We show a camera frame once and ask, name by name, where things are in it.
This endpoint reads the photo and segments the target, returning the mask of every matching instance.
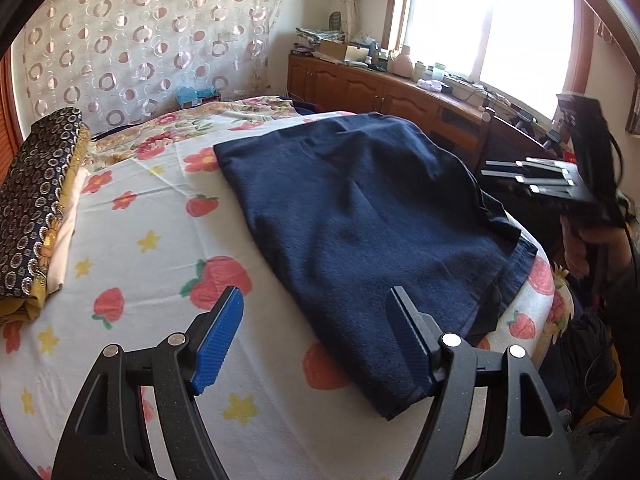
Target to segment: cabinet door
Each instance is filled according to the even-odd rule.
[[[287,91],[290,97],[299,101],[304,101],[306,97],[306,64],[302,60],[289,59],[289,75],[287,81]]]
[[[338,98],[338,67],[332,63],[318,62],[310,69],[310,90],[306,100],[319,105],[326,112],[341,110]]]
[[[375,74],[357,73],[345,69],[339,89],[340,109],[355,114],[366,114],[378,108],[384,82]]]
[[[387,84],[382,98],[380,113],[395,115],[415,123],[425,134],[429,134],[435,121],[438,104],[419,88],[402,84]]]

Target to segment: hand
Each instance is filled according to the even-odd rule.
[[[560,217],[562,238],[564,238],[564,260],[569,271],[581,280],[590,273],[586,259],[589,244],[607,244],[609,246],[607,262],[607,281],[615,282],[631,263],[631,248],[624,229],[617,227],[589,227],[576,230],[569,220]]]

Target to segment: window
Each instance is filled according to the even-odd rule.
[[[572,52],[574,0],[409,0],[412,59],[507,95],[552,118]]]

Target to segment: yellow fabric trim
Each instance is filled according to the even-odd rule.
[[[44,301],[47,299],[47,275],[49,269],[49,261],[51,253],[56,243],[58,230],[62,225],[62,219],[71,200],[71,190],[73,189],[74,180],[78,175],[78,170],[82,166],[86,150],[89,145],[89,128],[80,124],[78,142],[71,157],[71,162],[66,170],[65,181],[60,189],[60,200],[58,201],[58,211],[54,212],[55,216],[51,227],[42,243],[42,253],[38,259],[38,270],[33,277],[33,285],[31,287],[31,296],[27,299],[23,298],[4,298],[0,300],[0,324],[10,321],[33,321],[40,315],[40,311],[44,307]]]

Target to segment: silver screw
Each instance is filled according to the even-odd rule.
[[[184,334],[176,332],[175,334],[171,334],[169,339],[166,340],[171,346],[180,346],[182,343],[187,341]]]
[[[520,345],[511,345],[509,347],[509,353],[517,359],[522,359],[527,355],[527,351]]]
[[[118,345],[105,346],[102,355],[105,357],[113,357],[118,354]]]
[[[456,346],[460,346],[462,339],[460,339],[459,335],[449,332],[442,335],[442,342],[447,346],[455,348]]]

